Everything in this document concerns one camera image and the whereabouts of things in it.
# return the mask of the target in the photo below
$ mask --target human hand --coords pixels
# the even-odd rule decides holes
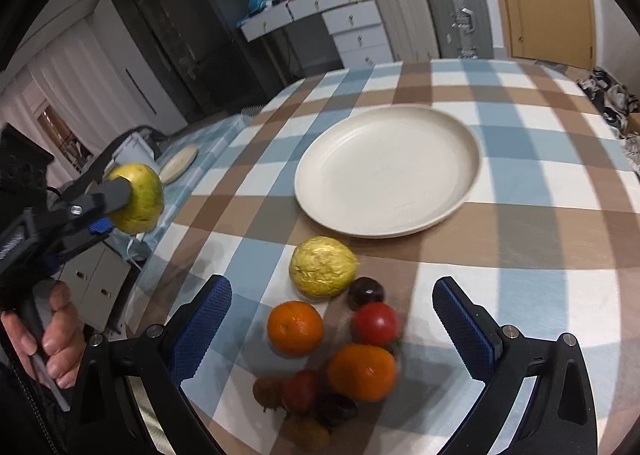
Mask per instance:
[[[78,310],[71,303],[69,288],[62,282],[51,289],[49,304],[52,310],[51,323],[42,337],[42,348],[50,356],[47,371],[60,388],[70,388],[76,383],[86,346]],[[15,312],[5,311],[0,319],[24,370],[36,379],[29,359],[36,351],[36,340]],[[39,374],[37,380],[46,385]]]

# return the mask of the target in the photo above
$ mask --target pile of clothes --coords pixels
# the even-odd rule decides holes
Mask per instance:
[[[591,99],[614,134],[622,139],[622,149],[631,167],[640,176],[640,134],[627,131],[630,114],[640,113],[640,101],[605,69],[596,67],[578,86]]]

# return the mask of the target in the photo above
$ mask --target gray suitcase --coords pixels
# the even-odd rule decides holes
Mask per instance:
[[[443,58],[493,59],[486,0],[429,0]]]
[[[428,0],[376,0],[396,61],[439,58]]]

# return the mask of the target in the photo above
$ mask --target red fruit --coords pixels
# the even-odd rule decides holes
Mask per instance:
[[[353,327],[362,342],[384,347],[398,335],[398,317],[386,303],[367,303],[352,318]]]
[[[300,370],[282,384],[282,405],[293,413],[306,413],[313,406],[319,389],[318,372]]]

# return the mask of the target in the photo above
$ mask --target screw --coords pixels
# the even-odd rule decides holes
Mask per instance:
[[[502,333],[509,339],[516,339],[520,335],[520,331],[513,325],[505,325],[502,327]]]
[[[164,327],[162,325],[151,325],[146,330],[146,335],[149,336],[150,338],[157,338],[160,334],[162,334],[163,330],[164,330]]]
[[[102,334],[94,334],[89,338],[89,344],[92,347],[97,347],[100,343],[102,343]]]
[[[575,338],[573,334],[569,334],[569,332],[565,332],[562,334],[562,341],[564,341],[570,347],[574,347],[577,345],[578,340]]]

